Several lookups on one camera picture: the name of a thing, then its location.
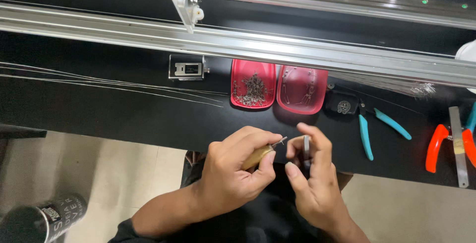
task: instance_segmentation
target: black table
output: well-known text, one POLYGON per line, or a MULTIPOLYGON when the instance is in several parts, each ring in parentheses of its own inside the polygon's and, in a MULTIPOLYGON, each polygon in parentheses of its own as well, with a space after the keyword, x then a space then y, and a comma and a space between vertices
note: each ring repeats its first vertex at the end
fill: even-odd
MULTIPOLYGON (((167 79, 167 52, 5 32, 0 33, 0 45, 3 62, 144 84, 220 92, 230 89, 231 60, 227 58, 208 58, 211 74, 204 82, 172 82, 167 79)), ((206 151, 210 142, 223 140, 245 125, 292 138, 299 135, 295 125, 305 122, 319 127, 333 142, 333 162, 340 171, 458 185, 451 143, 443 143, 435 174, 425 170, 426 148, 436 125, 448 122, 447 108, 461 106, 464 121, 475 95, 466 89, 440 86, 436 97, 419 101, 355 83, 329 81, 336 89, 358 94, 367 106, 387 113, 413 139, 408 141, 367 116, 375 157, 369 161, 356 116, 335 117, 324 110, 299 115, 283 110, 277 102, 265 110, 249 110, 233 106, 224 96, 216 97, 223 101, 219 108, 150 94, 12 78, 0 78, 0 123, 206 151)), ((283 146, 277 153, 276 162, 285 162, 283 146)), ((475 189, 476 170, 469 161, 468 173, 469 188, 475 189)))

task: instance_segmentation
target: hand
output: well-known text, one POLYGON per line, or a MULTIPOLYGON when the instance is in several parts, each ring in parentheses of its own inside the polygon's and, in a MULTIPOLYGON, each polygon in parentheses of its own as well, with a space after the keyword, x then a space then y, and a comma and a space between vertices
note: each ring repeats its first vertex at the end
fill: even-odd
POLYGON ((206 212, 204 219, 241 207, 274 180, 275 151, 266 154, 252 173, 241 170, 241 165, 255 149, 281 138, 281 135, 246 126, 222 142, 208 146, 202 178, 194 187, 198 206, 206 212))
MULTIPOLYGON (((306 180, 299 168, 288 162, 286 174, 296 193, 296 208, 313 226, 328 233, 337 234, 352 227, 347 207, 337 185, 336 167, 332 164, 332 143, 316 127, 299 123, 297 129, 309 135, 310 156, 313 158, 310 178, 306 180)), ((297 150, 302 150, 304 136, 288 141, 288 159, 296 158, 297 150)))

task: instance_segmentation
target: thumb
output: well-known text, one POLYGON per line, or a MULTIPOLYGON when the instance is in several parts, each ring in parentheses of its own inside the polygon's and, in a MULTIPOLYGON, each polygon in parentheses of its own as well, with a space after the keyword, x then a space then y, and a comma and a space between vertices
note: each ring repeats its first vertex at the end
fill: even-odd
POLYGON ((296 193, 296 197, 303 196, 304 193, 309 190, 306 177, 304 177, 301 170, 292 162, 286 163, 285 170, 294 193, 296 193))
POLYGON ((274 157, 276 156, 275 151, 270 151, 267 153, 259 162, 259 167, 253 174, 251 174, 251 179, 253 185, 256 189, 264 189, 269 185, 274 178, 276 178, 276 173, 273 168, 274 157))

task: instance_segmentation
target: metal rail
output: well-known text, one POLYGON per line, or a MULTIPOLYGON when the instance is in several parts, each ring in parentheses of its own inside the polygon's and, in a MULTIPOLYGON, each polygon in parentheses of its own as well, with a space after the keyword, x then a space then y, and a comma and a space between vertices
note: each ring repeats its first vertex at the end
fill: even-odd
POLYGON ((0 30, 476 87, 475 62, 7 3, 0 30))
POLYGON ((476 30, 476 4, 438 0, 236 0, 476 30))

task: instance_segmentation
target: tiled floor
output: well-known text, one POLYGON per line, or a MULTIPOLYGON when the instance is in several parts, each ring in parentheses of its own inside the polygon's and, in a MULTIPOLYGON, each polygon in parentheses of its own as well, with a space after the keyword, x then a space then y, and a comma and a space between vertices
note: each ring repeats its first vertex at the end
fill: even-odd
MULTIPOLYGON (((105 243, 150 198, 180 186, 185 151, 49 132, 11 140, 0 170, 0 215, 56 193, 89 201, 65 243, 105 243)), ((476 191, 355 175, 343 190, 354 220, 375 243, 474 242, 476 191)))

